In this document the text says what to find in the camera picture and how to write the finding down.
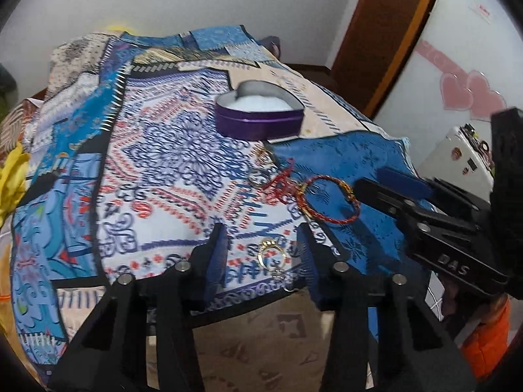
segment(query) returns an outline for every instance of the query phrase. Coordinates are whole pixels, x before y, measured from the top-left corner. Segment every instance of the pink heart sticker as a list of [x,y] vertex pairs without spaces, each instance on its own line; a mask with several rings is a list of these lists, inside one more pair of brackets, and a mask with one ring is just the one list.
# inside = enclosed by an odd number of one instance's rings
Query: pink heart sticker
[[466,87],[472,91],[474,101],[470,106],[473,119],[489,120],[490,116],[507,107],[507,103],[498,91],[493,91],[487,78],[481,72],[473,70],[466,80]]
[[439,81],[445,110],[467,110],[474,103],[471,90],[459,82],[453,73],[444,73]]

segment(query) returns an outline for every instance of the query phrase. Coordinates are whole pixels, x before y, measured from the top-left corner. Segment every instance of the red string bracelet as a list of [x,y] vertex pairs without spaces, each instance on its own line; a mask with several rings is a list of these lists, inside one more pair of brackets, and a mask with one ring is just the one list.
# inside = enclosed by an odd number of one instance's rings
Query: red string bracelet
[[[335,220],[334,218],[329,218],[325,215],[320,214],[319,212],[315,211],[308,203],[307,200],[305,200],[305,192],[307,191],[307,187],[309,187],[313,182],[317,180],[328,180],[332,181],[333,183],[336,183],[338,187],[342,190],[343,194],[345,195],[345,199],[350,201],[352,203],[352,206],[354,207],[354,215],[347,218],[346,220]],[[316,218],[321,221],[325,222],[331,222],[333,224],[348,224],[350,222],[354,222],[360,214],[360,202],[356,200],[354,196],[354,192],[352,191],[352,188],[343,180],[340,180],[338,178],[334,178],[332,176],[328,175],[316,175],[312,178],[309,178],[307,181],[305,181],[303,184],[301,184],[298,189],[296,190],[296,202],[300,210],[307,215],[310,218]]]
[[267,190],[272,186],[272,189],[265,193],[268,204],[276,204],[276,200],[287,204],[287,198],[296,193],[299,184],[291,178],[294,159],[290,158],[287,162],[289,162],[289,166],[262,187],[262,189]]

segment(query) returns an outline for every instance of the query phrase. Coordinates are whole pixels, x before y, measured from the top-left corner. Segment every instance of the purple heart-shaped box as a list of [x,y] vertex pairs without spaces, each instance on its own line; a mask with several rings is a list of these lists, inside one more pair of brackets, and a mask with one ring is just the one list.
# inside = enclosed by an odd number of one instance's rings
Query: purple heart-shaped box
[[[292,110],[278,112],[244,112],[231,109],[235,100],[247,95],[276,97],[285,101]],[[241,82],[236,90],[216,98],[214,119],[216,130],[225,137],[245,141],[283,139],[300,134],[305,107],[289,91],[265,81]]]

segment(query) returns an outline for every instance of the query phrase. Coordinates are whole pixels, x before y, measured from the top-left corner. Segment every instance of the orange cloth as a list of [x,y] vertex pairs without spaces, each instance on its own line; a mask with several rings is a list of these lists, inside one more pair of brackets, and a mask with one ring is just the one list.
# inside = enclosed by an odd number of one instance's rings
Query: orange cloth
[[507,351],[510,312],[507,300],[498,312],[499,316],[493,322],[480,324],[461,348],[478,380],[490,374]]

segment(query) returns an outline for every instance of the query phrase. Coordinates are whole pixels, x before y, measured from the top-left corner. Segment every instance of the yellow cloth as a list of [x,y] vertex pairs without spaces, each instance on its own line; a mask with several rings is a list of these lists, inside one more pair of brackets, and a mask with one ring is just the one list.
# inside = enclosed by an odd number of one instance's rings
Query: yellow cloth
[[5,217],[15,210],[25,194],[28,166],[29,154],[24,153],[22,144],[18,142],[0,171],[0,226],[4,225]]

